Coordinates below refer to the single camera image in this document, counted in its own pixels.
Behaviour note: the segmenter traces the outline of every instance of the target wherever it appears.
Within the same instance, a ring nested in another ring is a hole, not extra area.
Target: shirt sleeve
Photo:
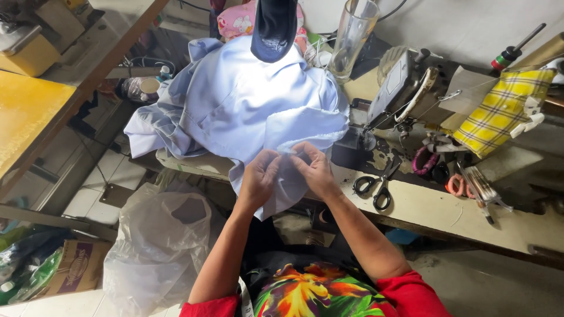
[[[416,271],[397,278],[378,280],[376,286],[400,317],[451,317],[435,291]]]
[[[198,304],[185,303],[178,317],[233,317],[238,303],[237,294]]]

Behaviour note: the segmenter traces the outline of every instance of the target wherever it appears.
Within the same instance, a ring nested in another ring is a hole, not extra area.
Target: glass
[[[340,85],[349,80],[356,57],[379,15],[380,9],[371,0],[348,0],[345,3],[329,62],[329,71]]]

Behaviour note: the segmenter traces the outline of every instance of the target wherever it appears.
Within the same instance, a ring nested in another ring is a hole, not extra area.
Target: person
[[[254,316],[450,316],[401,252],[343,194],[325,154],[308,142],[293,150],[305,155],[263,149],[245,167],[233,212],[180,316],[247,316],[251,310],[237,293],[239,276]],[[295,166],[326,203],[354,256],[318,245],[283,245],[274,226],[260,230],[253,214],[272,195],[285,164]]]

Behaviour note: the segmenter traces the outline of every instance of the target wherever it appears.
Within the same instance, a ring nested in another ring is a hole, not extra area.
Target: light blue shirt
[[[250,36],[225,45],[191,41],[192,63],[162,83],[158,102],[139,108],[125,127],[132,157],[162,147],[179,159],[206,151],[228,157],[239,194],[244,166],[262,148],[289,153],[309,141],[325,150],[341,139],[349,104],[331,73],[308,68],[296,45],[270,64],[250,52],[250,43]],[[273,196],[255,216],[264,220],[286,210],[306,191],[303,177],[283,161]]]

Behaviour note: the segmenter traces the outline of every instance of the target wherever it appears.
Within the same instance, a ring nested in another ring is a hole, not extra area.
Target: scissors
[[[388,206],[390,206],[391,194],[390,191],[387,189],[385,182],[388,178],[390,178],[390,176],[395,172],[395,170],[398,169],[400,164],[401,162],[394,165],[394,160],[392,160],[388,165],[386,165],[386,169],[384,170],[384,173],[382,174],[382,176],[380,176],[380,179],[382,180],[382,185],[380,186],[378,192],[376,192],[376,195],[374,195],[374,200],[372,201],[372,205],[377,210],[384,210],[388,208]],[[367,182],[367,185],[364,189],[360,189],[361,183],[363,182]],[[376,178],[372,176],[362,176],[355,180],[352,188],[357,194],[364,194],[367,193],[370,190],[370,188],[374,186],[374,184],[376,184]],[[386,203],[384,204],[384,206],[378,205],[378,199],[381,196],[386,197]]]

